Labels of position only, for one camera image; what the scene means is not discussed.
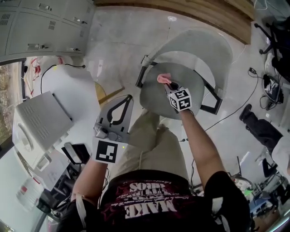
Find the chair backrest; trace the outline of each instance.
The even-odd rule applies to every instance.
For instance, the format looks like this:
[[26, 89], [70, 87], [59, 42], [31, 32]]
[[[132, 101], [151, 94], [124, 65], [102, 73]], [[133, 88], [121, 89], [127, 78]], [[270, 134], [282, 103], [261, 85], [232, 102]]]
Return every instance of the chair backrest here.
[[153, 50], [142, 66], [149, 66], [159, 55], [170, 51], [187, 52], [203, 60], [214, 76], [215, 93], [223, 99], [232, 63], [232, 49], [222, 35], [203, 28], [187, 30]]

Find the khaki shorts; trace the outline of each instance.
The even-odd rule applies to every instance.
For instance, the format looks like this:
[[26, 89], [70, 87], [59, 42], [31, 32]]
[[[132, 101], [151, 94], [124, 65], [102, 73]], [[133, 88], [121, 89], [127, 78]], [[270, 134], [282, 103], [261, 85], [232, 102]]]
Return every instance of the khaki shorts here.
[[112, 168], [111, 179], [140, 169], [169, 172], [189, 179], [178, 139], [164, 125], [159, 127], [159, 115], [144, 112], [130, 130], [129, 144]]

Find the person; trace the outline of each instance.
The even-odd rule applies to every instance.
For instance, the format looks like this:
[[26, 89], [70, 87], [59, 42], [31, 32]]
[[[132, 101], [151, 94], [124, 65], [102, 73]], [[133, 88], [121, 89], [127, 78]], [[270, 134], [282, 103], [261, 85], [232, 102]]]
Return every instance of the person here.
[[100, 207], [107, 164], [89, 160], [76, 180], [58, 231], [176, 230], [184, 226], [195, 231], [248, 231], [248, 202], [226, 173], [217, 148], [190, 110], [180, 116], [204, 197], [190, 192], [177, 137], [160, 124], [159, 115], [145, 111], [130, 130], [134, 146], [128, 145], [113, 167], [113, 179]]
[[240, 120], [246, 124], [246, 129], [269, 151], [275, 164], [269, 167], [267, 159], [262, 160], [265, 177], [270, 177], [277, 172], [290, 181], [290, 140], [283, 136], [270, 122], [258, 119], [251, 112], [252, 105], [248, 104], [243, 109]]

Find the gray chair seat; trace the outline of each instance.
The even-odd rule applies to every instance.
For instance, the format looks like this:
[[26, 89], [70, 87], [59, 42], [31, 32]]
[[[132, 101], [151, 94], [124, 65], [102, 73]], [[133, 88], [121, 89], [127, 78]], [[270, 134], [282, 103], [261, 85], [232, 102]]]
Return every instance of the gray chair seat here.
[[190, 110], [196, 115], [203, 101], [203, 80], [194, 70], [177, 63], [158, 63], [149, 70], [141, 89], [140, 104], [160, 116], [180, 120], [180, 114], [169, 103], [164, 85], [157, 82], [157, 76], [162, 73], [170, 73], [172, 80], [189, 89], [192, 99]]

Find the black t-shirt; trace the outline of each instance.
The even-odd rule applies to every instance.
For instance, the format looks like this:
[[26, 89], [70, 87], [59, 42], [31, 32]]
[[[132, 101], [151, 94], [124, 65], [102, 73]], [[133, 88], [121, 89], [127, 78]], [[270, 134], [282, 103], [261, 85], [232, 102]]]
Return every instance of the black t-shirt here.
[[[193, 196], [186, 179], [156, 170], [137, 170], [114, 178], [96, 209], [84, 201], [87, 231], [131, 228], [176, 228], [194, 231], [245, 232], [250, 209], [225, 172], [207, 182], [204, 197]], [[58, 231], [81, 231], [76, 202], [69, 204]]]

